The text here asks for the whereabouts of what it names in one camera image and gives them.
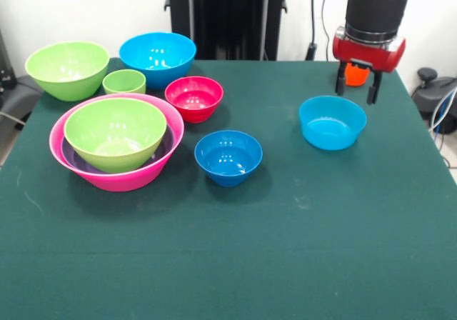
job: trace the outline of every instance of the small green bowl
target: small green bowl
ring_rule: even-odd
[[[143,165],[166,130],[164,114],[152,104],[127,98],[91,102],[64,126],[66,140],[96,168],[117,174]]]
[[[107,94],[146,93],[146,77],[137,70],[124,69],[113,71],[106,75],[102,84]]]
[[[62,101],[79,101],[100,87],[109,55],[102,46],[71,41],[46,46],[26,61],[26,72],[47,93]]]

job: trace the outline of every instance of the purple bowl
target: purple bowl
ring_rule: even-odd
[[[158,161],[160,158],[166,155],[173,148],[174,138],[173,132],[170,130],[169,126],[166,127],[164,137],[162,138],[161,143],[157,147],[157,150],[154,152],[152,157],[148,159],[146,163],[144,163],[140,168],[143,166],[147,166],[149,164]],[[107,174],[101,170],[98,170],[96,167],[90,165],[86,161],[84,161],[81,156],[79,156],[70,145],[70,143],[64,138],[62,141],[62,154],[66,159],[67,163],[72,165],[73,167],[85,171],[90,172],[92,174]]]

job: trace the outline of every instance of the large pink bowl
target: large pink bowl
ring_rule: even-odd
[[[64,124],[68,117],[78,108],[85,104],[102,99],[109,99],[113,97],[124,97],[130,99],[137,99],[146,101],[159,108],[166,117],[166,122],[173,132],[174,142],[173,147],[161,159],[154,163],[144,166],[140,169],[124,172],[122,174],[93,174],[85,172],[70,165],[64,158],[62,153],[62,141],[64,140]],[[92,183],[94,186],[107,190],[107,191],[130,191],[141,188],[142,186],[151,183],[162,171],[166,162],[181,142],[184,135],[184,122],[179,112],[168,102],[154,96],[144,94],[112,94],[95,97],[88,101],[82,102],[60,117],[54,124],[51,134],[49,135],[49,147],[51,153],[57,161],[65,166],[67,169],[72,170],[83,179]]]

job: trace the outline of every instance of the orange object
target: orange object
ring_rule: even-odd
[[[363,86],[370,74],[370,69],[362,69],[349,63],[346,66],[346,85],[348,86]]]

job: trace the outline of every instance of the white wall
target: white wall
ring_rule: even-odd
[[[311,40],[310,0],[286,0],[278,58],[302,60]],[[347,0],[327,0],[324,19],[333,37],[344,23]],[[170,31],[164,0],[0,0],[0,28],[12,64],[24,74],[26,58],[55,41],[91,40],[104,45],[112,56],[127,38],[147,31]],[[316,0],[317,59],[325,56],[321,0]],[[457,0],[409,0],[400,29],[407,49],[398,67],[409,90],[418,83],[416,70],[432,66],[441,75],[457,72]]]
[[[0,28],[17,75],[37,49],[56,41],[88,40],[119,56],[128,38],[170,31],[165,0],[0,0]]]

